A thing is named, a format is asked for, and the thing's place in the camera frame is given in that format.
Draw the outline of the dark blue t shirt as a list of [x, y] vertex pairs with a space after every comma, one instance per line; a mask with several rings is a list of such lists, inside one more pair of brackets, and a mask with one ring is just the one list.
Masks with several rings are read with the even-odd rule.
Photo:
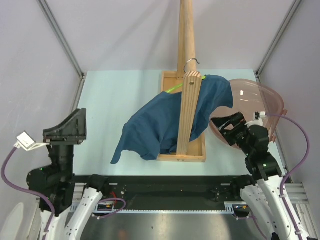
[[[158, 94], [123, 126], [111, 164], [120, 161], [123, 151], [137, 153], [143, 160], [156, 160], [177, 150], [181, 114], [181, 92]], [[201, 83], [190, 141], [208, 128], [210, 115], [219, 107], [233, 107], [231, 83], [222, 76], [206, 75]]]

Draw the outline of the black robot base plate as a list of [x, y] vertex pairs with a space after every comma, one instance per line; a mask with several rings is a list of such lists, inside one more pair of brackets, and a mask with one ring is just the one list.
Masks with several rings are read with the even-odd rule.
[[142, 212], [206, 212], [240, 203], [240, 191], [259, 184], [249, 175], [231, 176], [116, 176], [108, 175], [104, 202], [97, 210]]

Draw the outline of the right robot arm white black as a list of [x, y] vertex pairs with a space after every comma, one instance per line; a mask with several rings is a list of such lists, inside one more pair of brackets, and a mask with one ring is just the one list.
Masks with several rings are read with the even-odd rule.
[[230, 194], [250, 209], [262, 237], [266, 240], [310, 240], [288, 196], [284, 176], [269, 151], [269, 131], [263, 125], [265, 112], [256, 112], [247, 122], [242, 113], [213, 117], [211, 122], [230, 146], [245, 154], [248, 175], [235, 177]]

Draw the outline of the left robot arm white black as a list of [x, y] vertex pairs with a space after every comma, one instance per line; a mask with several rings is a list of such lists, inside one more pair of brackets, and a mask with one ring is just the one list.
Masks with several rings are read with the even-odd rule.
[[98, 202], [110, 196], [109, 179], [91, 175], [80, 204], [67, 221], [76, 187], [74, 147], [86, 139], [86, 108], [74, 110], [60, 124], [43, 130], [43, 142], [51, 163], [29, 172], [26, 181], [29, 190], [41, 195], [40, 236], [44, 240], [79, 240]]

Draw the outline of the green hanger with metal hook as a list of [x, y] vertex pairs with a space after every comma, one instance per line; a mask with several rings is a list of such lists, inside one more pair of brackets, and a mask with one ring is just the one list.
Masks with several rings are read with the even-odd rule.
[[[198, 61], [196, 58], [190, 58], [190, 59], [185, 63], [185, 65], [184, 65], [184, 67], [183, 67], [183, 71], [184, 71], [184, 72], [186, 72], [186, 66], [187, 66], [188, 63], [191, 62], [191, 61], [196, 61], [196, 63], [199, 64], [199, 61]], [[169, 88], [169, 89], [166, 90], [165, 92], [168, 93], [168, 94], [169, 94], [169, 93], [172, 93], [172, 92], [178, 90], [179, 88], [181, 88], [182, 86], [183, 86], [183, 83], [179, 83], [179, 84], [177, 84], [177, 85]]]

